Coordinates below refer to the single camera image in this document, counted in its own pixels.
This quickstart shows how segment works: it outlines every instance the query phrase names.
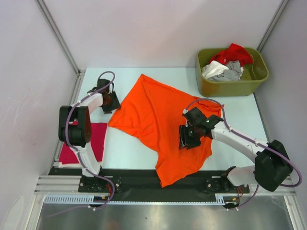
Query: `metal floor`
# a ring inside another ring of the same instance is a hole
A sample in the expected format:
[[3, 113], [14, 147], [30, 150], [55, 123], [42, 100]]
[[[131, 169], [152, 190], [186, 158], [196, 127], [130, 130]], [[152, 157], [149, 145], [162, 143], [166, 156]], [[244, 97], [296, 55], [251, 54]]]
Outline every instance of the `metal floor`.
[[48, 215], [72, 205], [44, 204], [37, 230], [292, 230], [283, 196], [257, 196], [239, 211], [221, 206], [107, 205]]

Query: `metal frame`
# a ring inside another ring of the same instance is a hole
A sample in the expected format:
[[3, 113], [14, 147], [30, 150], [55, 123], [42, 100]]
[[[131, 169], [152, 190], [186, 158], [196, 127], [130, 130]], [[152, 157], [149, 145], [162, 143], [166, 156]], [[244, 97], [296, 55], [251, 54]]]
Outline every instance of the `metal frame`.
[[68, 49], [68, 46], [67, 46], [67, 44], [66, 44], [66, 42], [65, 42], [65, 40], [64, 40], [64, 38], [63, 38], [63, 36], [61, 34], [61, 32], [59, 31], [59, 28], [58, 28], [57, 24], [55, 23], [53, 17], [51, 16], [51, 13], [50, 13], [50, 11], [49, 11], [45, 1], [44, 0], [35, 0], [35, 1], [37, 2], [37, 4], [38, 4], [38, 6], [39, 6], [43, 16], [45, 17], [48, 25], [50, 26], [50, 29], [51, 29], [52, 33], [54, 34], [56, 40], [58, 41], [59, 46], [63, 50], [63, 52], [64, 52], [67, 60], [69, 61], [71, 67], [73, 68], [75, 73], [77, 75], [79, 75], [80, 70], [79, 70], [79, 68], [78, 68], [78, 66], [77, 66], [77, 64], [76, 64], [76, 62], [75, 62], [75, 60], [74, 60], [70, 50]]
[[[85, 70], [79, 70], [61, 32], [59, 31], [58, 26], [56, 25], [53, 17], [51, 16], [50, 11], [47, 8], [46, 3], [44, 0], [35, 0], [45, 17], [48, 25], [50, 26], [50, 29], [52, 33], [54, 34], [56, 40], [59, 43], [59, 46], [63, 50], [65, 56], [67, 57], [69, 64], [75, 71], [77, 75], [77, 79], [74, 85], [74, 89], [71, 93], [69, 104], [74, 103], [78, 93], [81, 88], [81, 84], [84, 78]], [[270, 22], [270, 25], [268, 26], [268, 29], [266, 30], [257, 50], [262, 51], [264, 46], [266, 45], [269, 37], [271, 36], [274, 28], [276, 27], [276, 24], [278, 23], [281, 15], [283, 14], [286, 6], [288, 5], [290, 0], [283, 0], [281, 4], [279, 5], [272, 21]], [[267, 132], [266, 129], [266, 124], [265, 121], [262, 119], [263, 126], [267, 135], [267, 138], [270, 140], [270, 135]], [[54, 160], [51, 164], [52, 166], [57, 166], [57, 160], [59, 157], [59, 153], [62, 147], [62, 143], [59, 141], [57, 143], [57, 147], [55, 149], [54, 153]], [[81, 197], [84, 195], [106, 195], [103, 193], [99, 194], [87, 194], [87, 193], [79, 193], [78, 192], [78, 187], [79, 187], [79, 181], [80, 181], [80, 176], [40, 176], [38, 179], [38, 183], [35, 189], [35, 194], [33, 197], [33, 203], [32, 203], [32, 209], [29, 214], [29, 218], [26, 221], [26, 225], [24, 227], [25, 230], [35, 230], [39, 221], [39, 216], [42, 210], [42, 206], [44, 203], [44, 200], [46, 196], [52, 196], [52, 195], [69, 195], [72, 197]], [[287, 178], [286, 183], [291, 183], [291, 179]], [[256, 186], [252, 185], [251, 186], [251, 191], [255, 191]], [[217, 198], [223, 197], [223, 196], [229, 196], [229, 194], [216, 194]], [[303, 230], [307, 229], [306, 222], [304, 220], [304, 217], [301, 215], [301, 209], [299, 207], [299, 203], [295, 194], [295, 191], [293, 188], [285, 188], [285, 187], [280, 187], [278, 188], [275, 192], [271, 193], [268, 192], [262, 188], [259, 189], [257, 196], [284, 196], [287, 209], [293, 224], [293, 227], [295, 230]], [[111, 204], [127, 204], [126, 202], [110, 202]], [[140, 204], [139, 202], [131, 202], [130, 204]], [[154, 205], [159, 205], [156, 202], [149, 202], [146, 204], [154, 204]], [[182, 203], [162, 203], [162, 204], [180, 204]]]
[[257, 47], [257, 50], [259, 52], [261, 52], [263, 50], [263, 48], [265, 47], [265, 45], [267, 44], [273, 30], [275, 29], [278, 21], [280, 20], [282, 14], [284, 13], [284, 10], [286, 9], [289, 2], [290, 2], [290, 0], [283, 0], [280, 3], [277, 11], [275, 12], [275, 15], [273, 16], [267, 30], [265, 31], [265, 33], [264, 33], [264, 35], [263, 35], [263, 37], [262, 37], [262, 39], [261, 39], [261, 41], [260, 41], [260, 43]]
[[[104, 202], [94, 202], [96, 195], [46, 195], [44, 204], [71, 204], [71, 205], [102, 205]], [[113, 205], [225, 205], [223, 196], [216, 195], [216, 201], [210, 202], [123, 202], [123, 201], [110, 201], [108, 204]]]

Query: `orange t-shirt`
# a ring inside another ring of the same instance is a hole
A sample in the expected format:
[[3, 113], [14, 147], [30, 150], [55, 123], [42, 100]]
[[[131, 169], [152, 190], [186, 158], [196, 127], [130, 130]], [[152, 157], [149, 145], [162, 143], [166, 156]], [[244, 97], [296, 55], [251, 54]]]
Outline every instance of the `orange t-shirt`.
[[[195, 99], [198, 97], [142, 74], [109, 122], [110, 127], [138, 138], [158, 152], [156, 169], [162, 187], [197, 172], [212, 154], [210, 138], [202, 138], [197, 148], [179, 150], [179, 125], [186, 122], [182, 113]], [[199, 101], [190, 109], [195, 106], [207, 117], [221, 115], [220, 106], [213, 102]]]

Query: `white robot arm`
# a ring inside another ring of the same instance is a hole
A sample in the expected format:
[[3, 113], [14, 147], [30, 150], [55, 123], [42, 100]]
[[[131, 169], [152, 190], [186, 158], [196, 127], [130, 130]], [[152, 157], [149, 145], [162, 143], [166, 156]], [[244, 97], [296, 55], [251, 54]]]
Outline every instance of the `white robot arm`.
[[[274, 140], [272, 143], [268, 143], [250, 137], [226, 125], [221, 117], [212, 115], [207, 118], [197, 107], [189, 111], [184, 110], [183, 116], [187, 122], [186, 125], [179, 127], [179, 149], [200, 146], [200, 138], [208, 137], [238, 150], [255, 164], [243, 168], [231, 167], [228, 169], [226, 171], [227, 179], [232, 185], [259, 184], [268, 191], [275, 191], [293, 171], [281, 142]], [[283, 158], [268, 149], [280, 153]]]
[[[111, 92], [110, 88], [107, 87], [107, 85], [110, 84], [113, 83], [109, 80], [98, 79], [97, 87], [94, 87], [88, 92], [93, 94], [91, 94], [91, 96], [85, 101], [81, 103], [79, 102], [79, 105], [75, 107], [72, 112], [68, 125], [68, 139], [72, 145], [70, 146], [70, 149], [75, 153], [79, 163], [83, 166], [82, 175], [85, 177], [94, 177], [93, 174], [98, 175], [101, 170], [101, 166], [95, 158], [90, 142], [92, 136], [90, 120], [91, 113], [99, 107], [102, 108], [105, 114], [111, 113], [112, 110], [120, 108], [120, 103], [114, 91], [114, 84]], [[95, 93], [97, 88], [100, 89], [104, 86], [106, 86], [104, 90]], [[66, 144], [66, 121], [68, 119], [68, 114], [74, 105], [76, 104], [62, 106], [59, 110], [59, 139]]]

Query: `laundry basket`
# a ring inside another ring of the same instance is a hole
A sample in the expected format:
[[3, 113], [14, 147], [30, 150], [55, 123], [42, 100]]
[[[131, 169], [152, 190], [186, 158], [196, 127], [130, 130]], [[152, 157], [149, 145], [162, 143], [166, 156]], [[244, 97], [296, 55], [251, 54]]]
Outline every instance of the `laundry basket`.
[[210, 59], [224, 48], [203, 49], [197, 55], [196, 80], [199, 92], [205, 97], [244, 96], [253, 93], [258, 86], [267, 80], [269, 71], [261, 54], [252, 48], [245, 48], [253, 57], [254, 63], [244, 65], [243, 75], [239, 81], [210, 81], [203, 77], [202, 68]]

